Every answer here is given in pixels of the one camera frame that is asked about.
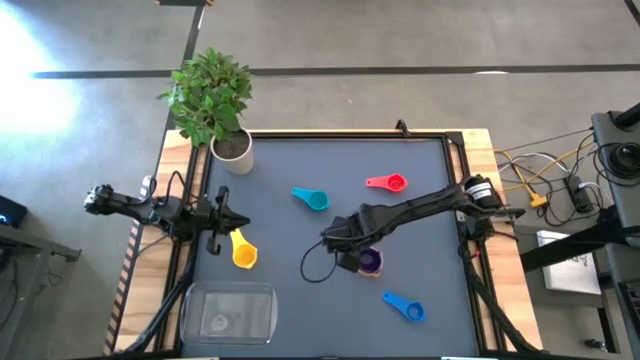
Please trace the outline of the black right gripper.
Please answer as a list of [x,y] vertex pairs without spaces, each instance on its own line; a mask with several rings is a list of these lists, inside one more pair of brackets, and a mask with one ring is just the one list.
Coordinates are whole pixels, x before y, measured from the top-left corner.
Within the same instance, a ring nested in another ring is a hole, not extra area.
[[329,253],[336,253],[337,266],[343,270],[358,271],[360,254],[356,250],[363,248],[359,237],[363,230],[357,215],[336,216],[331,224],[321,232],[322,245]]

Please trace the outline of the green plant in white pot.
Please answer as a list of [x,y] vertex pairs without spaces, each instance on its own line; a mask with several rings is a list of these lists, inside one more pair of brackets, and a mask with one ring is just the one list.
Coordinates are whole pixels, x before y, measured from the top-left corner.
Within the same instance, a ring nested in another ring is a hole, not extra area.
[[179,134],[196,148],[207,146],[235,175],[246,175],[254,167],[253,138],[241,124],[251,98],[249,67],[213,47],[173,71],[169,87],[158,95]]

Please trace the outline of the blue measuring cup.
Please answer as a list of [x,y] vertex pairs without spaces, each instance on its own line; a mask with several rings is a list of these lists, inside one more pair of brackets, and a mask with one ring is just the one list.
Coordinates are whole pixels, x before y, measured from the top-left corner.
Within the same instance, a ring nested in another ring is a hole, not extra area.
[[386,291],[382,295],[383,301],[398,311],[409,322],[421,322],[426,318],[425,310],[418,301],[406,298],[394,292]]

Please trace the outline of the black power strip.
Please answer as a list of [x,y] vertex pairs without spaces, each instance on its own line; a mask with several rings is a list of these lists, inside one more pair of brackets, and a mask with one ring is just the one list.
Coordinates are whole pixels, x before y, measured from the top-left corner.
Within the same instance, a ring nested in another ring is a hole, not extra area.
[[567,176],[563,179],[563,182],[569,193],[569,198],[578,213],[590,213],[594,210],[587,191],[581,186],[582,181],[579,176]]

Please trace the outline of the black stand beam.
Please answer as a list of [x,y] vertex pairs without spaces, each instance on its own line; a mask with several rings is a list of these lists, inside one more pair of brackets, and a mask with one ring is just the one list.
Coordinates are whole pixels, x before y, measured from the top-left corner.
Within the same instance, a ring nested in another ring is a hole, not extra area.
[[640,238],[640,217],[634,222],[620,216],[611,217],[565,238],[530,250],[522,254],[520,260],[523,270],[529,272],[591,253],[606,245],[632,246],[632,238]]

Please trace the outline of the teal measuring cup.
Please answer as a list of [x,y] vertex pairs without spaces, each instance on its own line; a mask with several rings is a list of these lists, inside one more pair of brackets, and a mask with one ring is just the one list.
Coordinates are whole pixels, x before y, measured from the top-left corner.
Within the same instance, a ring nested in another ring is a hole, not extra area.
[[330,206],[328,195],[321,190],[293,187],[290,193],[316,212],[327,210]]

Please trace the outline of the red measuring cup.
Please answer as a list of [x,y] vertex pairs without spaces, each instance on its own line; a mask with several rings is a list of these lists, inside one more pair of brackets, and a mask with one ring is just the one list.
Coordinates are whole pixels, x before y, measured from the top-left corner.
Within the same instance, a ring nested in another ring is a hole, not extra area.
[[398,173],[378,177],[369,177],[365,185],[370,188],[385,189],[393,193],[402,192],[408,186],[408,180]]

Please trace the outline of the grey metal desk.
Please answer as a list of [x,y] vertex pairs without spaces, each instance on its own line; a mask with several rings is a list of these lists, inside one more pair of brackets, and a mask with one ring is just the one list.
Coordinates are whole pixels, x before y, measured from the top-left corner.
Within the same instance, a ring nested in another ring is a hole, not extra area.
[[33,307],[50,257],[75,262],[81,251],[5,225],[0,225],[0,249],[10,253],[8,296],[0,294],[0,360],[6,360],[25,328],[25,315]]

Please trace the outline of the grey equipment stand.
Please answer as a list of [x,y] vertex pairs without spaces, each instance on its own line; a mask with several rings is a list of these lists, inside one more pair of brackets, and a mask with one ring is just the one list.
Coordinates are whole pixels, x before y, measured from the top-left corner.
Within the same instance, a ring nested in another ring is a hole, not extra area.
[[[640,103],[591,117],[598,173],[609,184],[617,215],[634,222],[640,217]],[[613,289],[621,307],[632,360],[640,360],[640,238],[632,246],[609,245]]]

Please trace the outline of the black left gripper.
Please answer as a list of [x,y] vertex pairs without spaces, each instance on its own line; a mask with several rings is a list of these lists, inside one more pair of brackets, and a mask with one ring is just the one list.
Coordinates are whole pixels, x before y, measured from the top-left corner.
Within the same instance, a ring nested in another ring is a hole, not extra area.
[[[217,236],[223,230],[222,218],[224,216],[225,208],[227,207],[228,198],[228,187],[220,186],[213,203],[208,200],[207,196],[204,196],[198,201],[198,213],[205,217],[205,220],[202,221],[201,228],[203,230],[212,231],[212,235],[208,238],[206,245],[206,250],[211,255],[219,255],[221,251],[221,245],[217,240]],[[232,210],[228,211],[228,217],[232,219],[228,221],[229,231],[234,231],[251,223],[249,217],[236,213]]]

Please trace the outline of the yellow measuring cup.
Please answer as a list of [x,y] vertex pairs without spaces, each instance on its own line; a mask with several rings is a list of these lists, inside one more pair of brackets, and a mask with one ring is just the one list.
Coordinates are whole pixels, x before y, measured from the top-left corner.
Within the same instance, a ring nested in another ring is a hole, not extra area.
[[251,269],[257,262],[258,249],[246,240],[239,229],[230,233],[232,242],[232,261],[242,269]]

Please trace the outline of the clear plastic container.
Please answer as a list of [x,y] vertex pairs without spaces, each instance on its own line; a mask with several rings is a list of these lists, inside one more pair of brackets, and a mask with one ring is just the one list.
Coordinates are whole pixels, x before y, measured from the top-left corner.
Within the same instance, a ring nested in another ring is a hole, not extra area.
[[270,342],[278,299],[268,283],[193,283],[181,308],[180,337],[186,344],[262,345]]

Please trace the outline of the black metal rig frame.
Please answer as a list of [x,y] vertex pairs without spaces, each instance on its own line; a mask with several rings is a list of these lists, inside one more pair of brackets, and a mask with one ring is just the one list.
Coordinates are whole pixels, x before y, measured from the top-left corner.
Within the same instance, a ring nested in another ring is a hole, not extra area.
[[[396,129],[256,130],[253,135],[257,139],[284,136],[288,139],[312,140],[331,138],[339,140],[424,140],[431,135],[428,129],[414,129],[410,132],[410,138],[403,138],[400,131]],[[445,147],[452,156],[451,163],[456,179],[462,178],[465,174],[479,174],[490,178],[497,192],[504,191],[487,130],[454,129],[435,131],[433,134],[443,136]],[[183,181],[175,176],[170,183],[171,193],[180,194],[187,188],[198,195],[203,195],[206,181],[205,172],[212,162],[213,157],[208,149],[204,147],[194,149],[190,141],[183,138],[178,131],[166,131],[155,171],[159,190],[167,190],[172,173],[177,171],[181,174]],[[523,339],[532,346],[540,348],[542,342],[530,293],[526,286],[525,272],[514,239],[513,223],[510,220],[495,222],[494,227],[495,233],[489,236],[485,242],[474,242],[469,246],[470,249],[479,253],[478,258],[473,262],[475,270],[485,285],[492,289],[496,303],[500,305]],[[159,235],[159,231],[144,227],[141,246],[151,244]],[[160,246],[157,254],[148,260],[136,257],[134,283],[139,297],[135,301],[135,308],[136,313],[141,313],[145,317],[142,331],[160,307],[176,277],[181,274],[186,258],[186,251],[173,245]]]

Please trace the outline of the white board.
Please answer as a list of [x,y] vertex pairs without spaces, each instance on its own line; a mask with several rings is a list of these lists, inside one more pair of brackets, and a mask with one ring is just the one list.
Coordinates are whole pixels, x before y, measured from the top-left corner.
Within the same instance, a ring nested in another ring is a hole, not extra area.
[[598,273],[591,253],[578,255],[542,269],[548,290],[600,295]]

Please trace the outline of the black monitor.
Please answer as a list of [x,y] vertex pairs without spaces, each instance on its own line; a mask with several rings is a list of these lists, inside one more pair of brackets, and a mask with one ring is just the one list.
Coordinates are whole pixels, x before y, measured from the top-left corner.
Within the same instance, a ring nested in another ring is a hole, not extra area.
[[27,208],[0,195],[0,225],[18,229],[27,215]]

